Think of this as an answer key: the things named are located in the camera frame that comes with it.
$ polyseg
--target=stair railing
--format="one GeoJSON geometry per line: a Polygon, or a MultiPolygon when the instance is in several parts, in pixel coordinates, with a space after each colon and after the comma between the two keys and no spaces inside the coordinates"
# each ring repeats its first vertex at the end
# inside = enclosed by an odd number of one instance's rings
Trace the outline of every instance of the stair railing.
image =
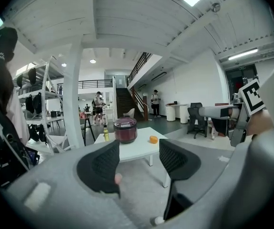
{"type": "Polygon", "coordinates": [[[144,100],[139,96],[139,94],[135,91],[135,88],[132,87],[131,89],[132,93],[132,99],[136,103],[137,107],[138,104],[140,105],[141,109],[144,112],[144,119],[148,121],[148,112],[149,112],[149,107],[148,105],[144,102],[144,100]]]}

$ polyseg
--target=window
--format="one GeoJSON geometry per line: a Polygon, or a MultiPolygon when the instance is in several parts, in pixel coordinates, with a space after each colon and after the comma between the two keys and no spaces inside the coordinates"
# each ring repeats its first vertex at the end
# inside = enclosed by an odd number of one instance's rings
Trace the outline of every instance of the window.
{"type": "Polygon", "coordinates": [[[23,66],[22,68],[20,68],[19,70],[16,71],[16,75],[19,75],[22,72],[26,71],[27,68],[28,68],[28,65],[23,66]]]}
{"type": "Polygon", "coordinates": [[[23,73],[24,71],[28,70],[28,69],[31,69],[33,67],[35,67],[36,65],[33,64],[33,63],[29,63],[23,67],[21,67],[19,70],[16,71],[16,75],[19,75],[21,73],[23,73]]]}

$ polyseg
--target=person's hand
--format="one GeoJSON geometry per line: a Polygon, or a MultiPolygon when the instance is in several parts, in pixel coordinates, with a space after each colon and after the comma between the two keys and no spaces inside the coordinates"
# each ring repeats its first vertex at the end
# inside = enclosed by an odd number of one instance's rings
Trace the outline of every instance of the person's hand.
{"type": "Polygon", "coordinates": [[[122,175],[121,175],[120,173],[116,174],[116,175],[114,176],[114,182],[115,182],[117,185],[119,185],[119,184],[121,183],[121,181],[122,181],[122,175]]]}

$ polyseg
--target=plastic bottle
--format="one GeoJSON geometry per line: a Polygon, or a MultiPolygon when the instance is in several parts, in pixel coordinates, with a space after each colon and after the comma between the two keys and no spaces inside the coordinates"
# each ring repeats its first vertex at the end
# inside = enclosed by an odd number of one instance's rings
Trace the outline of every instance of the plastic bottle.
{"type": "Polygon", "coordinates": [[[109,134],[108,134],[108,130],[107,130],[107,125],[104,125],[104,138],[105,138],[105,142],[109,141],[109,134]]]}

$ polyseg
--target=table leg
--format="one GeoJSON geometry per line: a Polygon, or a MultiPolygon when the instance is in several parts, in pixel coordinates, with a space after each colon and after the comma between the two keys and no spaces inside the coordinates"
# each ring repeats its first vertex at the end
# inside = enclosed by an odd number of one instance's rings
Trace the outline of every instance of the table leg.
{"type": "Polygon", "coordinates": [[[150,155],[150,166],[152,166],[152,155],[150,155]]]}
{"type": "Polygon", "coordinates": [[[86,122],[87,120],[85,120],[85,125],[84,125],[84,146],[86,146],[86,122]]]}
{"type": "Polygon", "coordinates": [[[165,180],[164,180],[164,183],[163,183],[163,187],[166,188],[168,187],[170,184],[171,184],[171,178],[169,176],[169,174],[165,171],[165,180]]]}

